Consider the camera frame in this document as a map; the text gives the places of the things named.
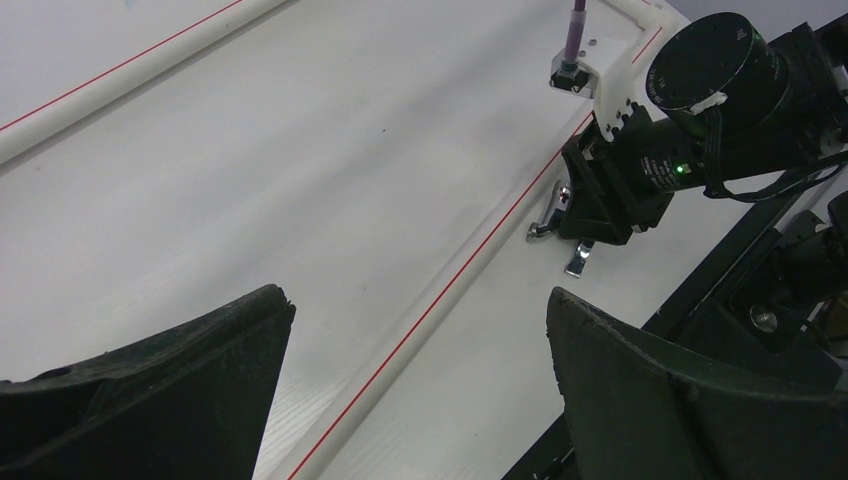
black frame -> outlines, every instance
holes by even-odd
[[[773,227],[798,198],[799,195],[776,198],[752,206],[642,329],[671,342],[690,329],[696,321],[691,313],[709,297],[716,285],[753,245],[775,231]],[[513,465],[503,480],[579,479],[573,453],[563,414]]]

white table surface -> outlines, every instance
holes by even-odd
[[[302,0],[0,166],[0,378],[276,283],[298,313],[264,477],[529,159],[564,140],[581,102],[545,77],[566,3]],[[590,9],[588,34],[638,36]],[[517,231],[325,478],[502,475],[561,410],[551,287],[638,324],[742,212],[681,195],[661,228],[597,247],[579,282],[562,274],[567,246]]]
[[[0,378],[276,283],[298,313],[264,477],[563,141],[581,102],[546,74],[568,8],[294,2],[3,164]],[[635,37],[602,10],[591,24]]]

white board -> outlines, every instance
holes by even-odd
[[[277,283],[298,313],[264,478],[561,145],[583,103],[545,79],[567,15],[551,0],[292,2],[0,165],[0,379]]]
[[[0,2],[0,129],[242,1]]]

white bracket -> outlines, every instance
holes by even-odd
[[[578,65],[589,74],[589,82],[581,90],[572,92],[595,100],[593,110],[601,134],[608,142],[613,140],[613,130],[624,127],[623,115],[632,115],[635,78],[627,42],[614,38],[583,39]],[[552,68],[559,68],[564,51],[555,58]]]

white pvc pipe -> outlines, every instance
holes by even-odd
[[[677,33],[679,21],[671,8],[648,0],[604,0],[639,25],[645,32],[633,45],[633,75],[642,72],[665,43]]]
[[[141,52],[94,81],[0,127],[0,164],[88,116],[287,0],[233,3]]]

